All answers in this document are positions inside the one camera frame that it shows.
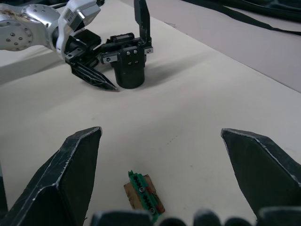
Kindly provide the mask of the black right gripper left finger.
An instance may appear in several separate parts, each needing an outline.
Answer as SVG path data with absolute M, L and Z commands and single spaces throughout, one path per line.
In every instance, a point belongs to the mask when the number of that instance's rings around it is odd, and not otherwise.
M 81 226 L 92 196 L 101 127 L 77 131 L 34 174 L 2 226 Z

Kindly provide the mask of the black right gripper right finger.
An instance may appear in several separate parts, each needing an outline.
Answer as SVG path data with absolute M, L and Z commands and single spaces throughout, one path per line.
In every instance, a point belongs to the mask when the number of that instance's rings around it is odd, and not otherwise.
M 267 136 L 223 128 L 240 190 L 258 221 L 300 221 L 301 165 Z

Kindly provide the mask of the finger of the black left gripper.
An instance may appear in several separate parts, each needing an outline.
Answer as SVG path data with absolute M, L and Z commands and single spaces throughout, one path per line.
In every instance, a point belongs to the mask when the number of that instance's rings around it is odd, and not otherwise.
M 71 72 L 84 82 L 106 91 L 118 91 L 118 88 L 104 74 L 80 63 L 71 63 Z
M 109 53 L 111 43 L 105 43 L 93 50 L 93 57 L 96 58 L 110 58 L 111 54 Z

